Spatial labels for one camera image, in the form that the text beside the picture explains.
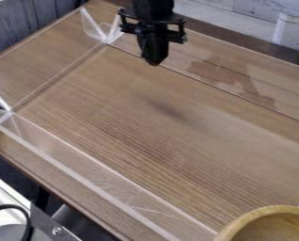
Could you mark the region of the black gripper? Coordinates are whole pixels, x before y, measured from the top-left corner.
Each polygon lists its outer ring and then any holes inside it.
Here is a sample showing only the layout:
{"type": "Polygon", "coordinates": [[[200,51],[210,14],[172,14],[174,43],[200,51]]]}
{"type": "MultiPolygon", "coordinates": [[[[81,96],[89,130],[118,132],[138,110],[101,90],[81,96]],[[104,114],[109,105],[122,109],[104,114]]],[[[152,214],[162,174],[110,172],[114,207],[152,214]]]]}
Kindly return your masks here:
{"type": "Polygon", "coordinates": [[[121,24],[118,25],[122,33],[137,35],[140,57],[153,66],[168,57],[168,41],[184,43],[186,34],[184,32],[184,18],[172,13],[160,20],[140,18],[133,9],[120,8],[117,10],[121,24]]]}

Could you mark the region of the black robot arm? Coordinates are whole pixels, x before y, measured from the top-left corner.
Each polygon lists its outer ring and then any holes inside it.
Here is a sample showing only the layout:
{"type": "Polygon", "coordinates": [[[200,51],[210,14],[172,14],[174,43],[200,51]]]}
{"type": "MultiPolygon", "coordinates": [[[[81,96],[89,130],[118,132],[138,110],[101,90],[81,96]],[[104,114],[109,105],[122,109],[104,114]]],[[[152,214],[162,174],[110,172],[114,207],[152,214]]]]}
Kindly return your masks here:
{"type": "Polygon", "coordinates": [[[130,7],[117,11],[120,31],[137,37],[140,57],[157,66],[168,57],[169,43],[186,41],[185,20],[173,12],[174,0],[130,1],[130,7]]]}

